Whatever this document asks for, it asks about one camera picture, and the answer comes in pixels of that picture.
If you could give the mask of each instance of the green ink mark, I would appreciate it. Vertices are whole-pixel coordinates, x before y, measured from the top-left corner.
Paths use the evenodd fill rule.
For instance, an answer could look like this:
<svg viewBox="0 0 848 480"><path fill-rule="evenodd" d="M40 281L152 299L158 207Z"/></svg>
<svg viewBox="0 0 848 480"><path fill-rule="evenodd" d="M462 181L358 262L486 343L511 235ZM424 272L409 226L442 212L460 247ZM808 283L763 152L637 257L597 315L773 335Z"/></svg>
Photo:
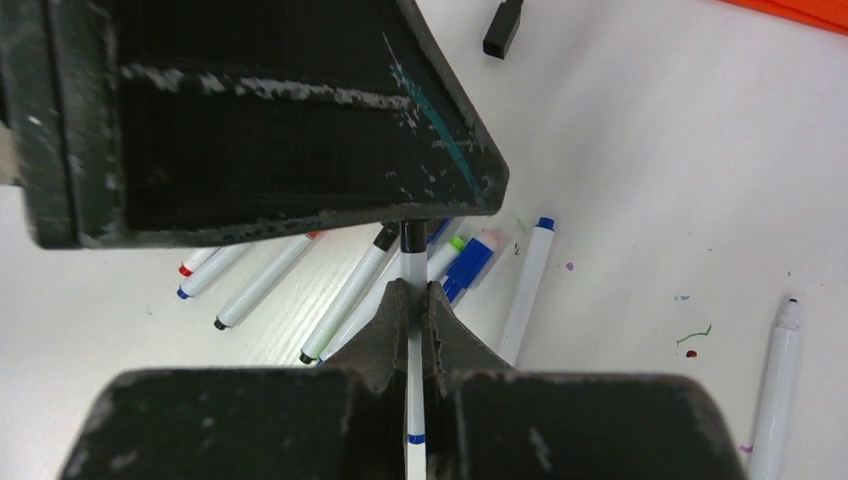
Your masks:
<svg viewBox="0 0 848 480"><path fill-rule="evenodd" d="M524 232L524 234L526 235L527 234L527 228L525 228L524 224L521 223L521 219L518 218L518 215L516 215L514 213L512 214L512 216L515 217L515 221L518 222L518 228L520 228L521 231Z"/></svg>
<svg viewBox="0 0 848 480"><path fill-rule="evenodd" d="M712 326L712 325L710 325L709 327L707 327L707 331L706 331L706 332L695 332L695 333L690 333L689 335L686 335L685 337L683 337L683 338L681 338L680 340L678 340L678 341L677 341L677 346L680 346L680 344L681 344L681 343L685 342L686 340L689 340L689 339L690 339L690 338L692 338L692 337L706 337L707 335L709 335L709 334L710 334L710 330L712 330L712 329L713 329L713 326Z"/></svg>

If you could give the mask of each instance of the green marker cap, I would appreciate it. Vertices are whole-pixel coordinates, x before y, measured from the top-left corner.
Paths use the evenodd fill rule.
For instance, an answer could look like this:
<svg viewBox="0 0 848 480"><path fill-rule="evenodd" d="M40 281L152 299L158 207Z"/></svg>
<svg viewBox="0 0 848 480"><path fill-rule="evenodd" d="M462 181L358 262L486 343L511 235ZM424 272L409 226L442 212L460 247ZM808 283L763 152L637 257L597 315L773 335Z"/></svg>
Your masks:
<svg viewBox="0 0 848 480"><path fill-rule="evenodd" d="M465 240L459 237L451 238L450 244L453 248L456 249L457 252L462 252L463 250L465 250Z"/></svg>

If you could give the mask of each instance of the ink stain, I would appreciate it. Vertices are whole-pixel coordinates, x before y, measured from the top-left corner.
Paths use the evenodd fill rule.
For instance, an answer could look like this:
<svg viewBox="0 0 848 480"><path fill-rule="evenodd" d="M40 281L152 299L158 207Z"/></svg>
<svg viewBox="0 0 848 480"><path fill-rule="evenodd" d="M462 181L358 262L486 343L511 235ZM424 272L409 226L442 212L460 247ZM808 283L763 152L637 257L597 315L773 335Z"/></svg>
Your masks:
<svg viewBox="0 0 848 480"><path fill-rule="evenodd" d="M706 337L706 336L709 336L710 331L711 331L712 329L713 329L713 326L712 326L712 325L710 325L709 327L707 327L707 330L706 330L706 331L704 331L704 332L695 332L695 333L690 333L689 335L686 335L685 337L683 337L683 338L681 338L680 340L678 340L678 341L677 341L677 346L680 346L680 344L681 344L681 343L685 342L686 340L689 340L689 339L690 339L690 338L692 338L692 337Z"/></svg>

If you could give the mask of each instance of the whiteboard marker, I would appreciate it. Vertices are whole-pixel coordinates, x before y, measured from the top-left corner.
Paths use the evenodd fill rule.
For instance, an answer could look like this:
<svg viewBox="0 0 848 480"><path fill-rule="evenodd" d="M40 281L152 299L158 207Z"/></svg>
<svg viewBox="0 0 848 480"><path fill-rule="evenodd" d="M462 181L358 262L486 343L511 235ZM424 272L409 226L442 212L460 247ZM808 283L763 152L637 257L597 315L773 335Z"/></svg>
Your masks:
<svg viewBox="0 0 848 480"><path fill-rule="evenodd" d="M412 445L425 442L424 362L421 352L421 305L427 290L427 223L423 220L401 222L401 277L409 293L406 363L406 438Z"/></svg>
<svg viewBox="0 0 848 480"><path fill-rule="evenodd" d="M754 429L754 450L748 463L750 480L780 479L801 352L800 310L798 300L789 299L782 305L772 332L760 411Z"/></svg>
<svg viewBox="0 0 848 480"><path fill-rule="evenodd" d="M250 248L250 243L241 243L222 247L209 260L205 261L190 277L183 280L177 289L177 296L186 300L200 295L216 278L221 276L230 265Z"/></svg>
<svg viewBox="0 0 848 480"><path fill-rule="evenodd" d="M286 243L268 265L218 312L215 328L226 330L238 326L253 307L262 301L271 287L277 284L289 267L303 255L316 235L318 235L317 232L298 235Z"/></svg>
<svg viewBox="0 0 848 480"><path fill-rule="evenodd" d="M449 242L440 245L427 260L427 281L434 282L442 278L445 271L464 248L465 242L459 237L453 237ZM326 360L336 353L374 318L374 314L377 313L377 308L383 300L386 285L397 280L401 274L400 254L398 254L377 278L374 286L371 287L362 302L353 309L336 335L333 336L330 344L321 353L322 360Z"/></svg>
<svg viewBox="0 0 848 480"><path fill-rule="evenodd" d="M468 242L462 254L450 266L445 280L445 295L455 305L459 294L474 283L480 272L498 249L500 239L489 230L483 230L476 238Z"/></svg>
<svg viewBox="0 0 848 480"><path fill-rule="evenodd" d="M306 343L300 350L300 361L309 365L317 360L330 339L339 330L348 312L365 290L371 277L377 273L377 269L383 263L386 253L392 248L397 240L397 224L386 225L374 238L374 242L365 251L362 259L356 264L353 272L347 278L330 307L324 312L318 325L309 334Z"/></svg>
<svg viewBox="0 0 848 480"><path fill-rule="evenodd" d="M184 277L190 277L195 270L197 270L203 262L209 260L209 257L215 255L215 252L218 251L218 247L213 248L198 248L193 250L191 254L183 260L183 263L180 264L179 272L180 275Z"/></svg>
<svg viewBox="0 0 848 480"><path fill-rule="evenodd" d="M512 297L512 307L509 309L504 333L498 346L498 355L512 366L515 366L518 351L521 349L521 341L524 339L527 322L530 321L530 314L533 312L536 292L539 291L542 274L545 273L545 265L548 263L548 252L553 242L554 221L547 217L540 217L539 223L530 236L530 245L527 246L524 264L521 265L521 273L518 275L515 296Z"/></svg>

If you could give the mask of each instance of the teal paint mark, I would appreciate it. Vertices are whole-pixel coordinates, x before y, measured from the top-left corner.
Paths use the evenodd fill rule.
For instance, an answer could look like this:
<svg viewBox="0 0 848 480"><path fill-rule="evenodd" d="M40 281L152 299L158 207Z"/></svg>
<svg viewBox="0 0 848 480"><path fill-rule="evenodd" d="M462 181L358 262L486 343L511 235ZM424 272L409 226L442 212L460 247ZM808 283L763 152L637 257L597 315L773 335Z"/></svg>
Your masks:
<svg viewBox="0 0 848 480"><path fill-rule="evenodd" d="M392 55L392 59L395 64L392 65L391 71L392 76L395 77L395 80L398 82L399 86L402 86L406 93L409 95L409 98L415 102L415 105L421 109L421 112L430 120L430 124L433 125L433 128L436 129L436 133L439 134L439 137L442 138L442 141L447 146L448 154L453 159L456 166L459 167L459 171L462 172L462 175L465 177L465 181L468 182L468 185L474 190L474 193L480 195L480 187L477 185L477 182L474 180L474 174L471 173L471 167L468 165L468 161L465 159L465 155L463 155L462 150L459 149L459 145L456 144L456 140L453 138L453 135L450 133L450 129L445 124L444 120L442 120L442 116L439 115L439 112L433 107L433 104L427 100L427 97L424 96L424 92L421 91L421 87L419 87L415 81L403 70L403 66L398 62L397 57L395 57L395 52L392 50L391 44L389 44L389 39L386 38L386 34L383 34L383 40L386 42L386 46L389 48L389 53Z"/></svg>

